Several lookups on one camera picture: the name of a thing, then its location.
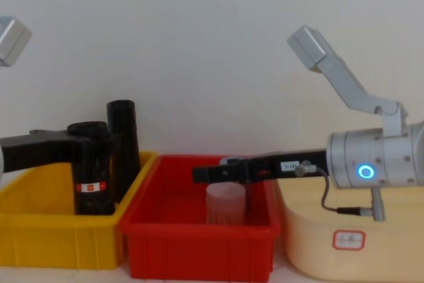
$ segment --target yellow plastic bin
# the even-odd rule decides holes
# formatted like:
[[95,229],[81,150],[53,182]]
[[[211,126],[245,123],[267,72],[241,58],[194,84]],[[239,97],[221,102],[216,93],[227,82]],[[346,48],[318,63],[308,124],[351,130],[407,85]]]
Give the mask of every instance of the yellow plastic bin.
[[143,167],[113,215],[74,215],[70,164],[29,170],[0,192],[0,266],[113,269],[125,257],[118,222],[152,166]]

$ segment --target red-bordered label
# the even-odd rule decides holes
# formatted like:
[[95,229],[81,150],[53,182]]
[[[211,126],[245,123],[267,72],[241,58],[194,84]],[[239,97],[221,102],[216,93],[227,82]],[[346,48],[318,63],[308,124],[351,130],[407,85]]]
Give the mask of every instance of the red-bordered label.
[[333,247],[337,250],[359,251],[365,246],[365,232],[337,230],[333,234]]
[[94,182],[92,184],[76,184],[77,192],[102,192],[106,190],[107,182]]

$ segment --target black cylinder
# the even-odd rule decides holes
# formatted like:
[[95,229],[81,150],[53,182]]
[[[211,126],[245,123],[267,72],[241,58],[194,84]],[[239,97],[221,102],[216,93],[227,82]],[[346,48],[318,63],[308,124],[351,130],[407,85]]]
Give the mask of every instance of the black cylinder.
[[83,122],[68,126],[68,134],[86,137],[74,149],[72,178],[76,215],[112,215],[115,202],[110,187],[111,135],[105,122]]
[[113,195],[116,202],[121,202],[141,169],[134,102],[109,102],[107,120],[111,134],[119,135],[121,140],[120,149],[112,157]]

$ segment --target label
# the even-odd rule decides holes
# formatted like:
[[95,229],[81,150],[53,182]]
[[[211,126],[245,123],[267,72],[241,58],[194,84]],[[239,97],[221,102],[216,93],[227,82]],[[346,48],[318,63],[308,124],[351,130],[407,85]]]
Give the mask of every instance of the label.
[[77,192],[101,192],[106,189],[106,182],[95,182],[92,184],[76,184]]
[[355,230],[337,230],[333,235],[333,247],[337,250],[359,251],[365,246],[365,233]]
[[283,172],[292,172],[294,168],[298,167],[300,165],[299,161],[295,162],[282,162],[281,163],[281,170]]

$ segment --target red plastic bin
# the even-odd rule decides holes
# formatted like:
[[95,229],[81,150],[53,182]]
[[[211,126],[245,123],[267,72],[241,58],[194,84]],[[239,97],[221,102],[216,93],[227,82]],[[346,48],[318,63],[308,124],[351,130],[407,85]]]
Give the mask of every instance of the red plastic bin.
[[222,156],[159,156],[120,221],[131,276],[161,280],[267,282],[279,218],[273,184],[251,185],[246,225],[206,224],[206,186],[194,166]]

